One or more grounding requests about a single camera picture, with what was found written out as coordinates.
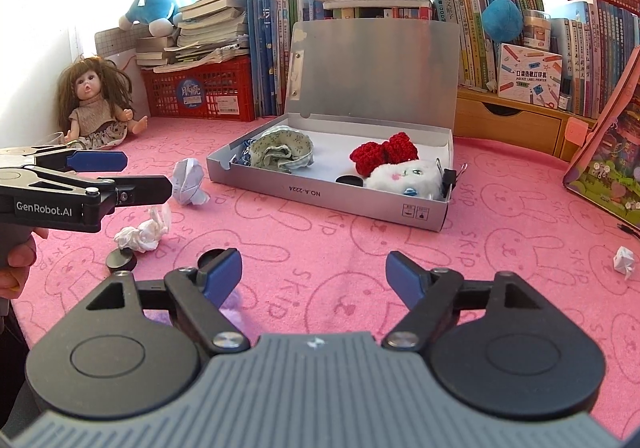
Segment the person's left hand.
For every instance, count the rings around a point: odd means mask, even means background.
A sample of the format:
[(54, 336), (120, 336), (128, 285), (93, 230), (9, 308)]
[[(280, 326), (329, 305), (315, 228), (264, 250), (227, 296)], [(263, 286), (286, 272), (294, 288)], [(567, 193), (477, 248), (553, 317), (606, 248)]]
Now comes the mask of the person's left hand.
[(32, 235), (22, 244), (9, 251), (6, 262), (8, 266), (1, 268), (0, 295), (2, 298), (18, 298), (29, 277), (30, 267), (37, 259), (36, 241)]

